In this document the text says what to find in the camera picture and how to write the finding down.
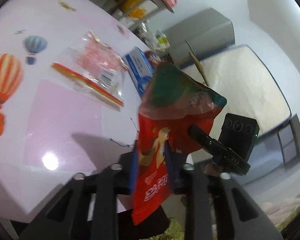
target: mattress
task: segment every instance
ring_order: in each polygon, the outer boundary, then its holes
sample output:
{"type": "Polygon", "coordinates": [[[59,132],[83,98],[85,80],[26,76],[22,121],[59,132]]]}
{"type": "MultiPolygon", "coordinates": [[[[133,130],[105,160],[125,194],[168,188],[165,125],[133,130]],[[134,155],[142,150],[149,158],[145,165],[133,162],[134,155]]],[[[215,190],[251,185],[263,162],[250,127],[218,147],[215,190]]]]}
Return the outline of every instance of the mattress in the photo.
{"type": "MultiPolygon", "coordinates": [[[[256,119],[259,136],[291,117],[289,105],[273,76],[248,46],[223,51],[201,64],[210,88],[227,99],[225,108],[215,118],[211,137],[219,137],[227,113],[256,119]]],[[[203,83],[195,65],[183,71],[203,83]]]]}

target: orange striped hot air balloon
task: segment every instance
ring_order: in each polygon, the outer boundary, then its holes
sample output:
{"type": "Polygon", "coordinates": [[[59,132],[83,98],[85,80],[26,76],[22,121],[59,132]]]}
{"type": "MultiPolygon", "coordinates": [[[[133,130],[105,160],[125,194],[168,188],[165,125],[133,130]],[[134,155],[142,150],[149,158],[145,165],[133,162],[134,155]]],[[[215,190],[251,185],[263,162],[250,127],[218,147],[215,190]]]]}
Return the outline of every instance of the orange striped hot air balloon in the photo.
{"type": "Polygon", "coordinates": [[[22,78],[21,61],[11,54],[0,54],[0,136],[5,123],[2,104],[17,90],[22,78]]]}

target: clear plastic bag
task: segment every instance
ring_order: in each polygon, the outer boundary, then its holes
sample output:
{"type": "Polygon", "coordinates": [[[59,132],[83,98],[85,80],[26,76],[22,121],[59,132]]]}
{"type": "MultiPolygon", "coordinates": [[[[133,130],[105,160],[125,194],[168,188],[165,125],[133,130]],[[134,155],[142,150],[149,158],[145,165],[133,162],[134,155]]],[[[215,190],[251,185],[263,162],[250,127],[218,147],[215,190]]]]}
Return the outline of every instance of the clear plastic bag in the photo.
{"type": "Polygon", "coordinates": [[[97,92],[123,106],[122,85],[125,65],[120,55],[103,44],[92,31],[66,48],[52,65],[90,92],[97,92]]]}

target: blue hot air balloon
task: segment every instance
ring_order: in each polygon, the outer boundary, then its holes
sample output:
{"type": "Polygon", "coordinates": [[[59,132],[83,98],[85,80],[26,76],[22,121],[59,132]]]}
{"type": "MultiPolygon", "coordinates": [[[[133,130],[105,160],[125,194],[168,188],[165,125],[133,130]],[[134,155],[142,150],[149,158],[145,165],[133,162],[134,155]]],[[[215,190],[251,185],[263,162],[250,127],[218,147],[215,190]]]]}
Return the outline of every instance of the blue hot air balloon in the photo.
{"type": "Polygon", "coordinates": [[[28,57],[26,57],[26,62],[29,65],[33,65],[36,62],[35,55],[43,51],[47,47],[48,42],[45,38],[40,36],[29,36],[23,41],[23,44],[29,52],[28,57]]]}

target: white box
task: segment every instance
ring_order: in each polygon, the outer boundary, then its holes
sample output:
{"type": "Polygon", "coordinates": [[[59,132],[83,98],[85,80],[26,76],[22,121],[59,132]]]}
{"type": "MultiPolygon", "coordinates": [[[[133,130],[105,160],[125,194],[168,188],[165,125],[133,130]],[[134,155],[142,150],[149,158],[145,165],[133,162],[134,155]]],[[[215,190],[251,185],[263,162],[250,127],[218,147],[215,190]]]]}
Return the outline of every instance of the white box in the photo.
{"type": "Polygon", "coordinates": [[[130,76],[139,95],[142,96],[154,74],[152,66],[138,47],[126,54],[123,60],[129,67],[130,76]]]}

